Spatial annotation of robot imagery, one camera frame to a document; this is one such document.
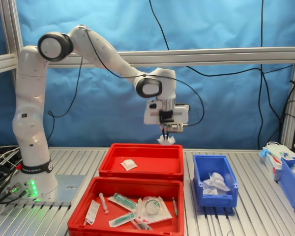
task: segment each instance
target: plastic bag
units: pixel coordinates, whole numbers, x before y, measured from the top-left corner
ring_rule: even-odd
[[[138,220],[143,223],[151,224],[171,218],[172,216],[161,197],[145,197],[143,200],[141,198],[138,200]]]

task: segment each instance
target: red crate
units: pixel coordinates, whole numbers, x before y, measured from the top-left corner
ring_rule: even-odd
[[[126,171],[120,163],[127,159],[138,167]],[[113,144],[99,168],[99,176],[183,181],[182,146]]]
[[[102,205],[99,207],[93,225],[83,225],[92,200],[100,203],[99,193],[103,193],[109,213],[105,214]],[[122,216],[129,211],[107,200],[115,192],[137,202],[146,196],[160,196],[172,215],[172,219],[152,223],[153,231],[138,230],[131,222],[116,228],[109,227],[108,221]],[[172,197],[175,197],[178,217],[175,216]],[[70,236],[183,236],[184,235],[183,184],[180,181],[154,179],[126,179],[95,177],[91,180],[83,197],[68,221]]]

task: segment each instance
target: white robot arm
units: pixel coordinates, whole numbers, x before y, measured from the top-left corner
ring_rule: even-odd
[[[46,71],[49,62],[60,61],[71,52],[126,78],[139,96],[156,97],[147,102],[145,124],[163,125],[168,132],[182,132],[183,124],[188,122],[189,106],[175,104],[176,81],[168,78],[175,78],[173,70],[157,68],[148,74],[138,71],[107,40],[85,25],[74,27],[68,34],[47,33],[39,39],[37,47],[26,46],[21,50],[17,68],[13,132],[20,146],[22,168],[12,178],[11,186],[20,183],[29,188],[28,198],[48,194],[57,187],[43,128]]]

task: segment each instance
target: blue plastic bin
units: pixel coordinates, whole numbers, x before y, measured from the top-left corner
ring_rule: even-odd
[[[286,161],[281,158],[282,170],[279,183],[292,207],[295,208],[295,175],[291,171],[291,166],[295,164],[295,157],[293,159],[293,161]]]
[[[195,175],[193,183],[200,207],[236,207],[238,184],[226,156],[193,155]],[[217,172],[223,176],[225,184],[231,189],[227,195],[203,194],[202,181],[209,179],[209,173]]]

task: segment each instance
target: metal work surface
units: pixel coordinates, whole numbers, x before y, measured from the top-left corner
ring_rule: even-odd
[[[50,148],[59,175],[86,175],[71,207],[8,204],[0,206],[0,236],[68,235],[67,221],[87,188],[98,176],[107,148]],[[184,150],[186,236],[295,236],[295,210],[280,185],[262,164],[258,152],[247,150]],[[239,186],[237,208],[197,207],[192,179],[193,154],[227,156]]]

